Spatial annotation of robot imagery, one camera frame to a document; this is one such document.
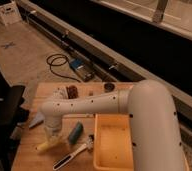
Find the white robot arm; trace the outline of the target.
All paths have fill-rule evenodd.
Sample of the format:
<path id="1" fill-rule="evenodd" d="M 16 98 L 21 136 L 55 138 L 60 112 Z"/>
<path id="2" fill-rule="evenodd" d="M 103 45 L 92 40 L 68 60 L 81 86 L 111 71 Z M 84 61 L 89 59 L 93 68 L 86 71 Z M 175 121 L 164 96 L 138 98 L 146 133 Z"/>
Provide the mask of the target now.
<path id="1" fill-rule="evenodd" d="M 134 171 L 187 171 L 173 97 L 155 80 L 84 98 L 49 97 L 41 112 L 48 137 L 58 135 L 67 114 L 129 114 Z"/>

